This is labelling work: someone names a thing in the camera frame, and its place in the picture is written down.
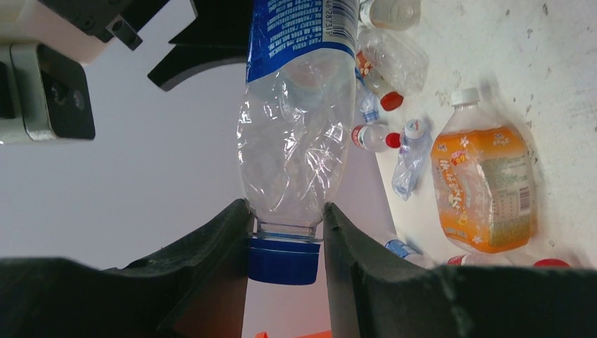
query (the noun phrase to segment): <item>white bottle cap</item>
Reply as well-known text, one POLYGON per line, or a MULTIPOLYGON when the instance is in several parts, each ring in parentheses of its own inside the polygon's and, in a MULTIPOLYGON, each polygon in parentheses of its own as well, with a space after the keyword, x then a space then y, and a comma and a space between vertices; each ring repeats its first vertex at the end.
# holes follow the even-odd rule
POLYGON ((425 133, 426 129, 425 122, 413 119, 406 123, 406 127, 404 127, 404 134, 409 139, 420 139, 425 133))
POLYGON ((452 93, 450 96, 450 101, 452 101, 452 106, 461 106, 463 104, 473 104, 479 102, 479 91, 477 88, 459 90, 452 93))

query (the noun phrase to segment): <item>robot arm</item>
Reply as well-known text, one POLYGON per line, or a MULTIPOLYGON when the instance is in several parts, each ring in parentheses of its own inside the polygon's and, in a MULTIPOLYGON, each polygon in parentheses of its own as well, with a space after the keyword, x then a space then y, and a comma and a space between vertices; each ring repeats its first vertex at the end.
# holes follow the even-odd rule
MULTIPOLYGON (((95 137, 82 66, 114 37, 134 51, 169 0, 0 1, 0 144, 95 137)), ((204 70, 244 63, 252 0, 191 0, 196 20, 149 72, 165 91, 204 70)))

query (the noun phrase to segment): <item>clear plastic bottle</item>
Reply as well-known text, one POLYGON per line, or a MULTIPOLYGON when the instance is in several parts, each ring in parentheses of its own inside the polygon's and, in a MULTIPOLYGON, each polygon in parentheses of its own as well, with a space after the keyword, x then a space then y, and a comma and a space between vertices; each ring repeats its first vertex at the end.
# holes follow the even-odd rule
POLYGON ((374 235, 373 239, 383 245, 386 249, 396 254, 398 257, 405 261, 409 261, 412 264, 418 265, 421 268, 432 269, 437 266, 437 264, 431 258, 418 253, 406 243, 398 239, 395 234, 390 232, 376 234, 374 235))
POLYGON ((360 79, 357 79, 356 82, 356 108, 363 114, 365 123, 371 124, 379 121, 377 97, 365 87, 360 79))
POLYGON ((480 253, 469 253, 467 255, 450 258, 446 265, 504 265, 504 266, 535 266, 535 267, 560 267, 568 268, 570 264, 557 258, 536 259, 523 253, 507 253, 501 255, 484 255, 480 253))
POLYGON ((315 229, 336 193, 353 125, 357 21, 356 0, 254 2, 237 126, 242 181, 257 218, 253 280, 315 281, 315 229))
POLYGON ((421 0, 361 0, 360 20, 387 30, 407 30, 419 22, 421 0))
POLYGON ((524 246, 535 232, 534 181, 518 131, 478 106, 476 88, 452 94, 455 112, 432 148, 444 234, 471 252, 524 246))
POLYGON ((367 61, 363 52, 359 51, 356 54, 356 66, 360 71, 360 76, 363 83, 375 96, 387 111, 392 111, 399 106, 402 106, 404 98, 400 95, 389 82, 384 79, 381 73, 367 61))
POLYGON ((363 58, 400 95, 408 96, 423 90, 429 58, 407 35, 377 27, 363 27, 358 35, 357 50, 362 51, 363 58))
POLYGON ((427 124, 415 119, 406 123, 401 143, 398 164, 392 177, 392 188, 398 196, 407 201, 427 163, 433 139, 427 124))
POLYGON ((356 146, 374 153, 400 148, 400 134, 387 125, 357 125, 352 132, 356 146))

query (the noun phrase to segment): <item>table surface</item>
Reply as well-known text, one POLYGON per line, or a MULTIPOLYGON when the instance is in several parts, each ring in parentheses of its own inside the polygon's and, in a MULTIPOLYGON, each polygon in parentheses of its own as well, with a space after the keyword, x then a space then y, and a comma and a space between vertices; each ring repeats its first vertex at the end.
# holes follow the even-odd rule
MULTIPOLYGON (((389 113, 392 129, 429 118, 437 136, 450 94, 489 84, 497 108, 527 140, 537 187, 539 233, 527 251, 597 266, 597 1, 423 0, 406 32, 429 56, 425 88, 389 113)), ((438 262, 463 251, 439 225, 430 165, 404 202, 391 178, 397 152, 377 154, 398 235, 438 262)))

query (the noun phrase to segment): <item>blue bottle cap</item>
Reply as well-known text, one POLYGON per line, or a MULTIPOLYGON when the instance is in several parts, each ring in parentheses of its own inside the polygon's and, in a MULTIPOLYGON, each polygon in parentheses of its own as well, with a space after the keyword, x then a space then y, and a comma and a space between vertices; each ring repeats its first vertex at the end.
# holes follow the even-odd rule
POLYGON ((249 278, 283 285, 309 285, 317 279, 319 244, 252 238, 249 278))

